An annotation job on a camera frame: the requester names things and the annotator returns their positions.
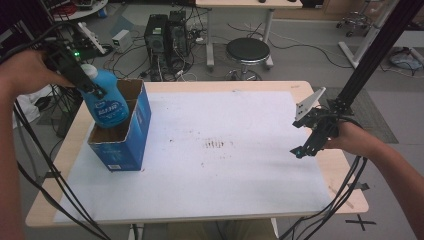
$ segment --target stool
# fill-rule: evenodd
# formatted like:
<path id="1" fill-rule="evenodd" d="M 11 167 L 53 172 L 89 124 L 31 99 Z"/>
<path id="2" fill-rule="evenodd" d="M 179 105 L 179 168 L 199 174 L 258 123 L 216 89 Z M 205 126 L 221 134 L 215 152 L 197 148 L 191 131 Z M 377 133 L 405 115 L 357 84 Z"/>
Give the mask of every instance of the stool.
<path id="1" fill-rule="evenodd" d="M 341 28 L 343 23 L 346 26 L 351 27 L 351 31 L 346 33 L 346 37 L 351 37 L 354 33 L 354 30 L 360 28 L 365 31 L 364 36 L 367 35 L 368 30 L 373 24 L 372 19 L 365 15 L 368 6 L 371 2 L 382 2 L 383 0 L 365 0 L 362 4 L 361 10 L 359 12 L 350 12 L 348 16 L 342 19 L 339 23 L 337 23 L 336 27 Z"/>
<path id="2" fill-rule="evenodd" d="M 241 70 L 231 70 L 227 78 L 231 80 L 262 80 L 261 76 L 247 66 L 257 65 L 269 58 L 270 50 L 266 43 L 255 38 L 237 38 L 227 44 L 228 58 L 241 64 Z"/>

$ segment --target human hand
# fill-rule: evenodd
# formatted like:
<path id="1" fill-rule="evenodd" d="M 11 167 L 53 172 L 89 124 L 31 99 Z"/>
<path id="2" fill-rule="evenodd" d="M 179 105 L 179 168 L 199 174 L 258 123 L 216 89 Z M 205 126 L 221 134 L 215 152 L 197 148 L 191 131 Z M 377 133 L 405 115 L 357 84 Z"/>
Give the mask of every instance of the human hand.
<path id="1" fill-rule="evenodd" d="M 73 86 L 63 76 L 46 68 L 40 51 L 17 53 L 0 65 L 0 86 L 12 98 L 36 92 L 48 84 Z"/>
<path id="2" fill-rule="evenodd" d="M 355 155 L 372 158 L 377 146 L 384 144 L 353 123 L 339 122 L 338 129 L 339 136 L 329 139 L 324 145 L 325 149 L 342 149 Z"/>

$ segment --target table leg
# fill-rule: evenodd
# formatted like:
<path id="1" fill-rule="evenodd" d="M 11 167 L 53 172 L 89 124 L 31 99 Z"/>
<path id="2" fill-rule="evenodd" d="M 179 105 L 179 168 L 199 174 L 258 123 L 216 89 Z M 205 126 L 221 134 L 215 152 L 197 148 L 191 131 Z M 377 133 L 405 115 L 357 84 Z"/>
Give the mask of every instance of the table leg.
<path id="1" fill-rule="evenodd" d="M 131 224 L 128 240 L 142 240 L 143 239 L 144 223 Z"/>
<path id="2" fill-rule="evenodd" d="M 275 11 L 275 9 L 269 9 L 267 16 L 266 16 L 266 26 L 265 26 L 263 41 L 267 44 L 268 44 L 269 32 L 271 30 L 272 17 L 274 15 L 274 11 Z M 271 55 L 269 56 L 268 60 L 266 60 L 265 64 L 268 68 L 272 68 L 274 66 L 274 63 L 272 62 Z"/>
<path id="3" fill-rule="evenodd" d="M 208 19 L 208 32 L 207 32 L 207 41 L 206 41 L 206 66 L 213 70 L 214 67 L 214 58 L 213 58 L 213 43 L 212 43 L 212 23 L 211 23 L 211 14 L 212 9 L 208 8 L 207 19 Z"/>

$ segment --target bottle cap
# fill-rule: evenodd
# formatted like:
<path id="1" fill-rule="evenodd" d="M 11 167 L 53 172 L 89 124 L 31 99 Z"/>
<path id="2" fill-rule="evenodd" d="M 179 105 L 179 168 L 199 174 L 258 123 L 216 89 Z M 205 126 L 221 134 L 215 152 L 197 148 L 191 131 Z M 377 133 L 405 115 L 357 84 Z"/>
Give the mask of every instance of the bottle cap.
<path id="1" fill-rule="evenodd" d="M 82 64 L 81 65 L 82 70 L 84 70 L 84 73 L 91 79 L 95 79 L 97 75 L 99 74 L 97 72 L 97 68 L 91 64 Z"/>

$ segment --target white box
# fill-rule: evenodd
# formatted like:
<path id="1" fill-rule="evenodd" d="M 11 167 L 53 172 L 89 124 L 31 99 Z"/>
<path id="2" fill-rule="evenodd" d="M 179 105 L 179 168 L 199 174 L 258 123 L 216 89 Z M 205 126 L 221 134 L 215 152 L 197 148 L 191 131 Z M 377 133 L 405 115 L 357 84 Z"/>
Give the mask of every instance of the white box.
<path id="1" fill-rule="evenodd" d="M 113 45 L 119 53 L 124 53 L 132 45 L 133 41 L 128 30 L 122 30 L 112 38 Z"/>

